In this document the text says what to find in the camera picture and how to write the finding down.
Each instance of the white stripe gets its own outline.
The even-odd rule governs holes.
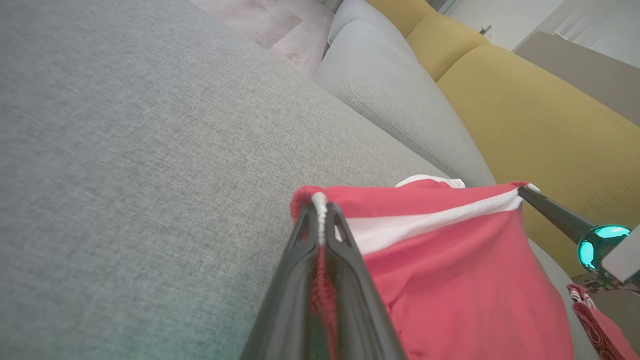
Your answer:
[[[404,186],[408,183],[412,183],[414,181],[418,181],[418,180],[435,180],[439,183],[447,183],[451,188],[453,189],[464,189],[465,188],[465,183],[461,180],[461,179],[445,179],[444,177],[437,177],[437,176],[431,176],[431,175],[413,175],[410,177],[407,177],[406,179],[400,181],[399,183],[396,184],[396,188],[399,188],[400,186]]]
[[[520,206],[522,201],[524,200],[518,196],[518,190],[515,189],[438,213],[398,217],[348,218],[347,223],[360,252],[365,255],[444,226],[482,215],[513,211]]]

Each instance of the white drawstring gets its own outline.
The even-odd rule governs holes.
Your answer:
[[[326,221],[326,195],[324,193],[315,193],[311,196],[311,201],[316,207],[318,214],[318,242],[320,246],[324,245],[324,222]]]

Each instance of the red towel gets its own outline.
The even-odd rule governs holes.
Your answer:
[[[522,229],[524,185],[305,186],[291,215],[316,192],[342,208],[410,359],[573,359],[563,301]],[[319,270],[314,303],[335,359],[335,292]]]
[[[605,360],[640,360],[622,330],[601,313],[591,300],[589,292],[580,285],[567,286],[575,304],[573,310],[582,322],[589,340]]]

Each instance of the gray fabric upholstery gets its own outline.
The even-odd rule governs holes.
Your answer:
[[[367,22],[350,22],[327,51],[316,82],[448,176],[468,186],[495,184],[436,83],[393,37]]]
[[[186,0],[0,33],[1,359],[237,359],[295,189],[445,176]]]
[[[374,8],[373,5],[369,4],[366,0],[344,0],[342,2],[333,17],[327,42],[332,44],[333,39],[338,35],[340,30],[346,24],[349,24],[354,20],[368,22],[375,28],[380,28],[389,35],[395,34],[396,38],[394,41],[406,44],[406,40],[404,39],[404,36],[402,36],[402,33],[400,33],[400,30],[398,30],[386,16],[382,15],[378,9]]]
[[[529,240],[529,246],[538,258],[540,265],[545,269],[547,276],[556,287],[566,308],[567,317],[569,318],[569,327],[571,328],[571,338],[573,341],[573,358],[575,360],[597,360],[600,358],[598,352],[589,341],[589,337],[584,332],[582,323],[573,311],[573,300],[569,296],[566,286],[572,284],[573,281],[569,275],[562,270],[560,265],[556,263],[538,244]]]

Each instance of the yellow sofa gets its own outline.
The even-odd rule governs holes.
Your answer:
[[[368,0],[436,81],[498,183],[526,180],[598,224],[640,222],[640,127],[423,0]],[[570,275],[576,246],[525,207],[528,235]]]

